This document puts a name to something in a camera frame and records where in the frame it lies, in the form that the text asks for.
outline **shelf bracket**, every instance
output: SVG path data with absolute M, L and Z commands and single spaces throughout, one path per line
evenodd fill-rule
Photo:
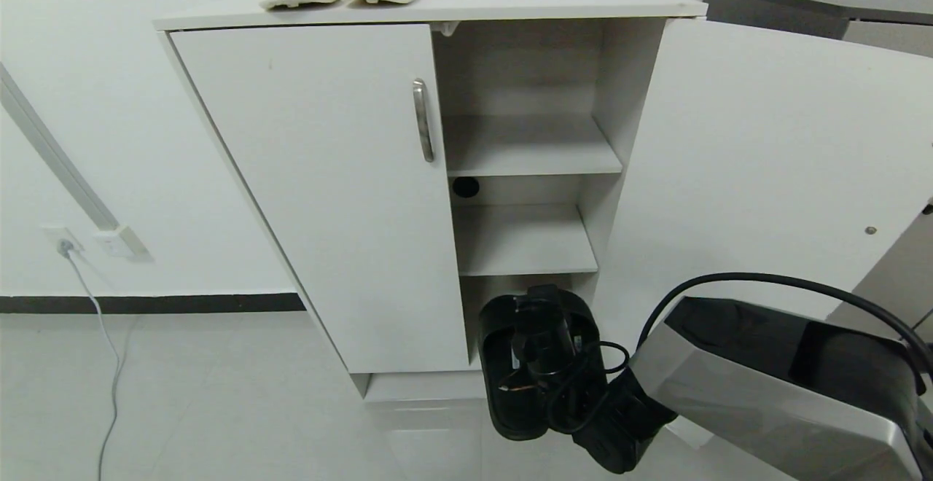
M 447 22 L 430 23 L 431 31 L 440 32 L 443 36 L 453 36 L 453 32 L 457 30 L 457 26 L 459 25 L 460 20 L 448 20 Z

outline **silver metal panel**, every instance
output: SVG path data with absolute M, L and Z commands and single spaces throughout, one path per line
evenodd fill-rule
M 90 188 L 90 185 L 87 185 L 86 180 L 61 150 L 49 128 L 46 127 L 42 119 L 36 114 L 36 110 L 26 100 L 26 96 L 23 95 L 20 87 L 16 85 L 3 63 L 0 63 L 0 80 L 2 80 L 3 84 L 2 89 L 0 89 L 0 102 L 3 103 L 3 107 L 7 110 L 13 122 L 20 126 L 20 131 L 33 145 L 33 148 L 49 166 L 49 169 L 71 193 L 74 201 L 81 206 L 81 209 L 87 213 L 87 216 L 90 217 L 98 229 L 104 231 L 116 230 L 120 223 L 110 213 L 110 210 L 104 206 L 104 202 L 98 198 L 97 193 Z
M 853 20 L 843 40 L 933 58 L 933 26 Z
M 895 423 L 702 351 L 666 324 L 630 366 L 649 397 L 800 481 L 922 479 Z

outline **open cabinet door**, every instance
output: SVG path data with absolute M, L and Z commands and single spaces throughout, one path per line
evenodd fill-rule
M 665 293 L 713 272 L 853 289 L 933 195 L 931 143 L 933 60 L 673 20 L 596 288 L 601 335 L 633 349 Z M 760 283 L 690 294 L 811 318 L 837 305 Z

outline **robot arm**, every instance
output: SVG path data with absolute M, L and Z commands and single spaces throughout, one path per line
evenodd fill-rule
M 675 292 L 651 321 L 683 291 Z M 480 325 L 490 413 L 503 437 L 570 434 L 623 474 L 683 415 L 802 481 L 933 479 L 933 418 L 914 365 L 929 361 L 925 345 L 918 355 L 747 302 L 685 297 L 650 335 L 646 327 L 628 359 L 599 340 L 586 304 L 556 287 L 493 299 Z M 623 364 L 604 370 L 601 345 L 621 349 Z

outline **white wall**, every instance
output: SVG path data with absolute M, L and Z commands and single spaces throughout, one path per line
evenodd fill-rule
M 37 229 L 56 222 L 86 246 L 102 294 L 291 289 L 177 85 L 149 24 L 213 0 L 0 0 L 4 65 L 90 185 L 153 254 L 104 256 L 93 226 L 3 115 L 0 293 L 76 294 Z

